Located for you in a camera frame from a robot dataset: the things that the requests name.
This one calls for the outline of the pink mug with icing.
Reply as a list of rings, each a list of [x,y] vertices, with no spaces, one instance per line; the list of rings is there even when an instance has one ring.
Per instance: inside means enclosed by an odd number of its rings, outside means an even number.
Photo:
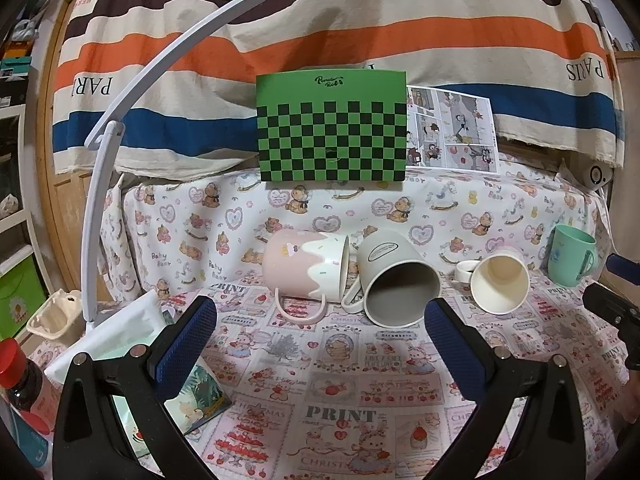
[[[311,325],[324,318],[328,304],[343,299],[348,262],[346,235],[283,229],[273,234],[262,254],[262,278],[280,315],[296,325]],[[284,310],[283,298],[317,301],[320,306],[313,314],[297,316]]]

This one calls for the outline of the striped blanket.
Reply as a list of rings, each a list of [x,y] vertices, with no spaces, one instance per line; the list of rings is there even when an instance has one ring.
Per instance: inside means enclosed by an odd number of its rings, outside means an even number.
[[[85,140],[114,97],[230,1],[76,0],[53,86],[55,170],[91,168]],[[134,104],[116,165],[186,180],[224,171],[256,148],[256,78],[320,66],[484,96],[503,138],[624,162],[612,44],[589,0],[267,0]]]

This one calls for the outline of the green storage bin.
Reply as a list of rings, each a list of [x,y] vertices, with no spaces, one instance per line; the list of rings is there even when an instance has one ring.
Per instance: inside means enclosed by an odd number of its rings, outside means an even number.
[[[1,277],[1,338],[15,336],[45,301],[34,258],[29,256]]]

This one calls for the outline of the christmas print tablecloth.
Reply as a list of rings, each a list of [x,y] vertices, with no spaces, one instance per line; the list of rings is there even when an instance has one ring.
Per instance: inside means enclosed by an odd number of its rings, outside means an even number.
[[[386,330],[332,307],[297,326],[260,277],[205,292],[218,322],[202,358],[231,405],[186,437],[221,479],[419,479],[472,414],[422,324]],[[442,294],[491,346],[567,359],[596,476],[616,452],[628,374],[624,344],[586,310],[582,288],[534,274],[524,304],[506,315],[483,311],[464,285],[445,282]]]

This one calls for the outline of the cream plastic container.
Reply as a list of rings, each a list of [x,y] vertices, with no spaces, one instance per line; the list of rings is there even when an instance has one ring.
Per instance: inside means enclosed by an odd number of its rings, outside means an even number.
[[[72,346],[85,330],[81,292],[63,289],[54,292],[28,320],[26,330],[65,347]]]

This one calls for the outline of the mint green plastic mug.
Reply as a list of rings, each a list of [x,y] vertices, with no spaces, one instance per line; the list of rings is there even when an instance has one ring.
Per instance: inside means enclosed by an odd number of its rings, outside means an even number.
[[[599,262],[597,242],[587,232],[559,224],[552,233],[548,277],[564,287],[576,286]]]

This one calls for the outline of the red capped bottle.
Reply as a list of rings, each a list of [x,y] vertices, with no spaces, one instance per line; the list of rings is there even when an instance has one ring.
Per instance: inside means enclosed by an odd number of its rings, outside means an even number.
[[[58,399],[40,368],[13,338],[1,341],[1,387],[10,404],[43,436],[55,426]]]

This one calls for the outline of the green checkered box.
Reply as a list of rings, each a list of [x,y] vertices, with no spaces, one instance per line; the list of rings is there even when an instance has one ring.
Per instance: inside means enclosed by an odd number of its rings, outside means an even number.
[[[405,180],[406,93],[406,74],[397,70],[258,76],[260,177],[273,183]]]

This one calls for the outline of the white ceramic mug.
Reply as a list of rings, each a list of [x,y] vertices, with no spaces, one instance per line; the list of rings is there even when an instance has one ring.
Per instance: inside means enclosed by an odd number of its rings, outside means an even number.
[[[426,305],[442,293],[438,272],[404,236],[378,230],[360,243],[358,275],[342,300],[348,313],[374,324],[407,328],[422,320]]]

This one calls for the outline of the baby bear patterned cloth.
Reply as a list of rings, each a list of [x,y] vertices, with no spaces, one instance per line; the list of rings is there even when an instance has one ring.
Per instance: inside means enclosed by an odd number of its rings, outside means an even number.
[[[496,174],[412,168],[395,183],[266,183],[255,170],[184,183],[123,176],[108,191],[99,270],[115,300],[152,290],[167,298],[222,282],[254,285],[275,232],[340,233],[358,246],[378,230],[404,236],[435,269],[518,249],[547,264],[552,231],[583,230],[605,257],[604,199],[565,166],[500,158]]]

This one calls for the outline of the teal tissue pack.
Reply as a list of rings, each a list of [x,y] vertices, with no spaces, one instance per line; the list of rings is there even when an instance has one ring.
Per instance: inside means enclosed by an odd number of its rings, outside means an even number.
[[[114,403],[134,454],[137,458],[149,455],[149,448],[134,421],[127,401],[122,396],[115,396]],[[230,398],[224,393],[203,358],[196,361],[178,396],[164,403],[164,407],[182,433],[194,432],[197,437],[200,436],[201,426],[220,415],[230,405]]]

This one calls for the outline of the white shelf unit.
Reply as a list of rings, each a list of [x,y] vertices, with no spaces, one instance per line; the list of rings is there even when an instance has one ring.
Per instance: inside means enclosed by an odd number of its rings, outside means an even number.
[[[46,295],[53,292],[36,234],[25,148],[26,105],[1,109],[1,274],[31,258]]]

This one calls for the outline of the pink and white paper cup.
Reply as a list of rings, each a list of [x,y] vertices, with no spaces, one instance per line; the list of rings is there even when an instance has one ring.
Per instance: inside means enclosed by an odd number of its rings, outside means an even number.
[[[513,247],[492,252],[472,271],[470,285],[475,303],[484,311],[504,315],[518,310],[530,287],[522,253]]]

